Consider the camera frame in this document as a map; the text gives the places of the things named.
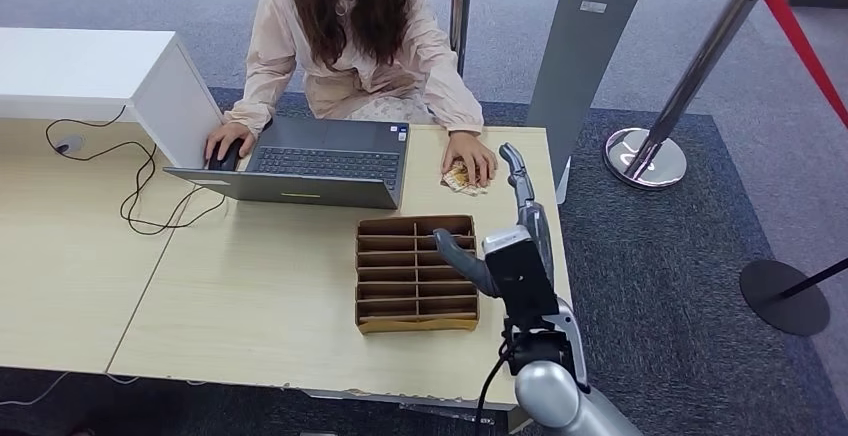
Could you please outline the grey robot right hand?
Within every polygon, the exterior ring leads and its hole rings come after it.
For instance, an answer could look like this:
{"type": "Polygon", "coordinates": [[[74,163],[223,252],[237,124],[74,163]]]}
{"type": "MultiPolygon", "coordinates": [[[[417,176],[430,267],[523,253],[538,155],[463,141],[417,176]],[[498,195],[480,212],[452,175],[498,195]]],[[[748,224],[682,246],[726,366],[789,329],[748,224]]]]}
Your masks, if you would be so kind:
{"type": "MultiPolygon", "coordinates": [[[[544,266],[546,278],[554,286],[555,265],[545,209],[535,200],[533,185],[520,152],[509,142],[502,144],[498,152],[509,167],[507,181],[514,190],[517,222],[510,228],[486,236],[483,239],[484,254],[506,249],[520,241],[532,241],[544,266]]],[[[488,297],[501,296],[491,270],[482,259],[460,248],[454,236],[444,228],[434,229],[433,237],[440,256],[464,279],[488,297]]]]}

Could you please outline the person's right hand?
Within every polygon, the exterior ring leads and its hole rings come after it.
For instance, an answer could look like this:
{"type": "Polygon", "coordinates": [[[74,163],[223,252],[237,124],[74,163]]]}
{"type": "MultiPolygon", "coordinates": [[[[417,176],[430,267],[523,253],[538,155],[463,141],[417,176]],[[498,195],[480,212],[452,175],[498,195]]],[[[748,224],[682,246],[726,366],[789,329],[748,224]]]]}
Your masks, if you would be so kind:
{"type": "Polygon", "coordinates": [[[204,159],[207,162],[211,159],[222,160],[236,140],[242,141],[238,154],[240,157],[245,157],[254,146],[256,135],[242,123],[223,124],[207,136],[204,159]]]}

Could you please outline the person's left hand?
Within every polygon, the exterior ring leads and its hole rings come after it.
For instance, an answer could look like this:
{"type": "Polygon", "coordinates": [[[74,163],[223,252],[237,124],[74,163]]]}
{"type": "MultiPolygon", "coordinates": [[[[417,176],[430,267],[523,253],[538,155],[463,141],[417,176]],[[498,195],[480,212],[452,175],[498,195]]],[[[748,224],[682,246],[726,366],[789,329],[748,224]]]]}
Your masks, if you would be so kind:
{"type": "Polygon", "coordinates": [[[498,167],[495,154],[480,140],[477,133],[451,131],[442,162],[442,173],[450,171],[455,160],[465,164],[470,181],[477,186],[487,187],[496,175],[498,167]]]}

